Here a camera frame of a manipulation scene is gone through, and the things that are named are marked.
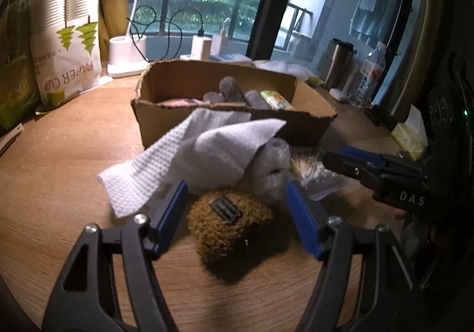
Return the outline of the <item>person's hand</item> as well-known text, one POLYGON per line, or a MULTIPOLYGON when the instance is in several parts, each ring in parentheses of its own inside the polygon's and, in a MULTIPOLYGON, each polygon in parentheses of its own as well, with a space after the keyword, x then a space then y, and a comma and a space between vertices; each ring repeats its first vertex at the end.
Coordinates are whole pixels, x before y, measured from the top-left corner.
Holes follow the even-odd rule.
POLYGON ((396 221, 403 221, 407 218, 407 212, 401 209, 395 209, 393 212, 393 217, 396 221))

